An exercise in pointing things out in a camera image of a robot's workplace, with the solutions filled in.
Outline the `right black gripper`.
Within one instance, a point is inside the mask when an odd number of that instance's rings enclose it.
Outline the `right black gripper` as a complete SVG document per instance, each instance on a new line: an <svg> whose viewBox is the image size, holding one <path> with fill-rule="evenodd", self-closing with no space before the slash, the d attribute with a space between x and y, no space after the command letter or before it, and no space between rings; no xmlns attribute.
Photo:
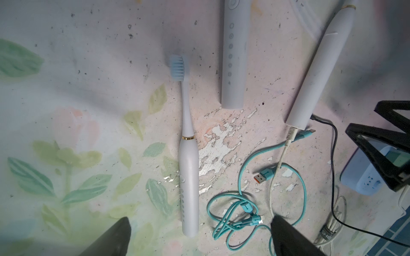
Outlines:
<svg viewBox="0 0 410 256"><path fill-rule="evenodd" d="M410 152L410 119L398 113L408 111L409 101L380 101L374 111L394 125L399 131L351 123L346 128L348 137L365 154L370 164L381 176L386 185L394 192L410 184L410 163L394 165L376 144L397 149L403 153Z"/></svg>

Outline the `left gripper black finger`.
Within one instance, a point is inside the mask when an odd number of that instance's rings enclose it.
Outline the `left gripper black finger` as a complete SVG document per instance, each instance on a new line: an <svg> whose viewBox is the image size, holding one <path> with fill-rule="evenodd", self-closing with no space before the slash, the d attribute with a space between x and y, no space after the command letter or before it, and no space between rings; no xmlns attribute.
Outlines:
<svg viewBox="0 0 410 256"><path fill-rule="evenodd" d="M80 256L126 256L130 239L129 218L123 217L80 253Z"/></svg>

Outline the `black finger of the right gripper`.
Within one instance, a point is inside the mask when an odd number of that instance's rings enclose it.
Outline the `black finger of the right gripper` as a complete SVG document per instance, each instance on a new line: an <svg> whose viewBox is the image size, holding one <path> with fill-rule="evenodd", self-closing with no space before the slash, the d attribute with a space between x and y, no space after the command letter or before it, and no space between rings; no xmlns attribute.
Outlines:
<svg viewBox="0 0 410 256"><path fill-rule="evenodd" d="M271 234L277 256L325 256L279 215L275 215L272 219Z"/></svg>

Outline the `white electric toothbrush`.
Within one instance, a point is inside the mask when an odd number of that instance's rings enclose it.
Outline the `white electric toothbrush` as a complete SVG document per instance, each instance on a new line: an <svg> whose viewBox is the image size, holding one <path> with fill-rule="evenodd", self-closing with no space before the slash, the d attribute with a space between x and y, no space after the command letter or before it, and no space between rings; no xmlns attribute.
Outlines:
<svg viewBox="0 0 410 256"><path fill-rule="evenodd" d="M353 28L357 1L345 1L327 26L286 120L291 132L304 130Z"/></svg>
<svg viewBox="0 0 410 256"><path fill-rule="evenodd" d="M224 2L221 94L224 109L243 108L251 6L252 1L248 0Z"/></svg>
<svg viewBox="0 0 410 256"><path fill-rule="evenodd" d="M199 232L199 149L190 111L189 62L182 55L172 55L169 65L182 92L182 138L178 152L182 231L187 237L195 237Z"/></svg>

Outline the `green plug adapter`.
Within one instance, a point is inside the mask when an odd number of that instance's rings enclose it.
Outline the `green plug adapter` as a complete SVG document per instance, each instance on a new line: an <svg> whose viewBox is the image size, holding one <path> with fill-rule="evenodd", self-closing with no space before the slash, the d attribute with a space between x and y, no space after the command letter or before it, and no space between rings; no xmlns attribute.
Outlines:
<svg viewBox="0 0 410 256"><path fill-rule="evenodd" d="M410 161L410 154L398 149L390 149L386 158L395 166L402 167Z"/></svg>

